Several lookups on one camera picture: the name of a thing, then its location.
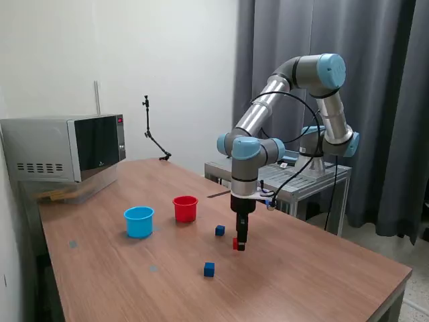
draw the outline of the robotic arm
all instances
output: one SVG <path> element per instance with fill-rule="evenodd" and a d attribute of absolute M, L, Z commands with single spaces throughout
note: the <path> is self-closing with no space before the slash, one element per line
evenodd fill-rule
<path fill-rule="evenodd" d="M 274 71 L 261 94 L 308 89 L 316 99 L 324 124 L 321 127 L 324 130 L 322 149 L 329 150 L 330 154 L 353 155 L 359 134 L 347 125 L 339 95 L 345 75 L 345 63 L 338 54 L 295 57 Z M 217 140 L 218 151 L 232 158 L 231 209 L 237 214 L 237 249 L 241 251 L 247 242 L 248 214 L 255 210 L 257 199 L 266 199 L 257 187 L 259 168 L 281 160 L 286 151 L 279 139 L 261 140 L 254 137 L 282 96 L 271 93 L 254 100 L 235 128 Z M 318 137 L 315 142 L 314 136 L 305 137 L 309 150 L 300 148 L 300 156 L 317 155 L 314 149 L 318 146 Z"/>

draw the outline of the white wall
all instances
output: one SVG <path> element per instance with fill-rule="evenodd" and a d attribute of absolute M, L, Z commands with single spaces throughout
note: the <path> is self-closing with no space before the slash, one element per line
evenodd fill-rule
<path fill-rule="evenodd" d="M 0 118 L 7 117 L 0 87 Z M 35 266 L 25 221 L 19 216 L 0 142 L 0 321 L 34 315 Z"/>
<path fill-rule="evenodd" d="M 105 113 L 123 113 L 127 157 L 162 156 L 203 173 L 231 130 L 238 1 L 96 0 Z"/>

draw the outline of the metal table leg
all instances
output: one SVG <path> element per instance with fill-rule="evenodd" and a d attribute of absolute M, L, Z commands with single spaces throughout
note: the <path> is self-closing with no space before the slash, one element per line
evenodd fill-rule
<path fill-rule="evenodd" d="M 204 177 L 205 177 L 205 179 L 209 179 L 210 181 L 213 181 L 215 183 L 219 183 L 219 178 L 217 176 L 210 174 L 210 173 L 205 172 Z"/>
<path fill-rule="evenodd" d="M 396 298 L 391 307 L 386 311 L 386 313 L 383 314 L 379 322 L 398 322 L 400 319 L 403 298 L 404 292 L 402 292 L 399 297 Z"/>
<path fill-rule="evenodd" d="M 347 206 L 347 195 L 349 194 L 349 183 L 350 183 L 350 178 L 348 178 L 344 183 L 345 187 L 343 192 L 343 204 L 341 205 L 340 220 L 338 224 L 338 231 L 336 233 L 336 235 L 340 237 L 341 237 L 341 234 L 343 233 L 344 217 L 346 215 L 346 206 Z"/>
<path fill-rule="evenodd" d="M 298 202 L 295 201 L 289 204 L 289 215 L 296 218 L 297 214 L 298 214 Z"/>

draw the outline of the wooden table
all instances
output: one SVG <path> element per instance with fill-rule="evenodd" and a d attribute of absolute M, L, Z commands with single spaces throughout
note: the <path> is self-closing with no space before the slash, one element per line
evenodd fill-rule
<path fill-rule="evenodd" d="M 259 203 L 237 252 L 230 196 L 207 198 L 221 185 L 152 159 L 118 177 L 81 205 L 40 205 L 67 322 L 397 321 L 410 268 Z M 175 222 L 178 195 L 199 199 L 194 223 Z M 147 239 L 125 233 L 136 205 L 155 209 Z"/>

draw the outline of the metal stand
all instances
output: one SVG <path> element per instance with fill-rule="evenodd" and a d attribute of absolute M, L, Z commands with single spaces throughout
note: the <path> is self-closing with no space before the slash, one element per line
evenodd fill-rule
<path fill-rule="evenodd" d="M 160 148 L 160 150 L 165 154 L 165 156 L 160 157 L 160 160 L 165 160 L 168 161 L 168 159 L 170 158 L 170 156 L 172 156 L 171 153 L 165 151 L 158 142 L 156 142 L 156 140 L 154 139 L 154 137 L 152 136 L 152 134 L 150 133 L 150 129 L 149 129 L 149 99 L 147 98 L 147 95 L 145 95 L 145 101 L 142 102 L 143 106 L 146 106 L 146 132 L 145 132 L 145 137 L 149 138 L 152 140 L 152 142 L 154 144 L 156 144 L 157 147 Z"/>
<path fill-rule="evenodd" d="M 326 167 L 327 172 L 334 171 L 334 167 L 330 167 L 330 164 L 326 163 Z M 259 180 L 264 181 L 264 188 L 267 190 L 276 190 L 281 183 L 290 177 L 290 175 L 289 171 L 281 168 L 277 164 L 264 166 L 259 169 Z M 341 233 L 343 232 L 350 175 L 351 168 L 338 166 L 334 199 L 332 200 L 332 209 L 328 220 L 328 226 L 326 228 L 327 231 L 338 236 L 341 236 Z M 230 180 L 231 159 L 223 158 L 214 162 L 206 162 L 204 164 L 204 176 L 214 182 L 218 182 L 219 178 Z M 289 182 L 279 192 L 277 209 L 284 213 L 288 213 L 293 217 L 305 220 L 305 215 L 302 215 L 303 212 L 298 211 L 302 206 L 304 206 L 302 201 L 316 193 L 330 188 L 333 184 L 334 176 L 329 174 L 324 176 L 322 180 L 311 180 L 311 178 L 299 176 Z"/>

